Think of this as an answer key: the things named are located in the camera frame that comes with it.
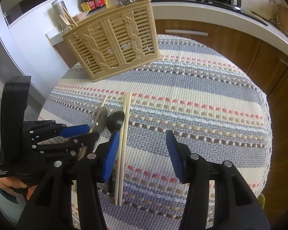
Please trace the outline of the light green sleeve forearm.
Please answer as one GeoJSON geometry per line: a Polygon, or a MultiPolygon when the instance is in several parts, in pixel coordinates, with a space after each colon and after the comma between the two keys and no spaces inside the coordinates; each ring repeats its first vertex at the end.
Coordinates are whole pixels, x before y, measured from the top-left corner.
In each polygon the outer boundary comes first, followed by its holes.
{"type": "Polygon", "coordinates": [[[24,208],[25,204],[19,204],[16,197],[0,188],[0,211],[14,227],[17,226],[24,208]]]}

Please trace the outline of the person's left hand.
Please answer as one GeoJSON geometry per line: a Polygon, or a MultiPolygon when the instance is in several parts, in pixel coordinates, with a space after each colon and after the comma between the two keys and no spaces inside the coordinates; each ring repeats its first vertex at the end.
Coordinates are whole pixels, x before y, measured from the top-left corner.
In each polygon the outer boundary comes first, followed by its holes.
{"type": "Polygon", "coordinates": [[[16,177],[0,177],[0,188],[13,196],[15,196],[16,193],[12,190],[12,188],[14,189],[27,188],[26,198],[27,200],[30,200],[32,194],[37,188],[37,185],[28,186],[16,177]]]}

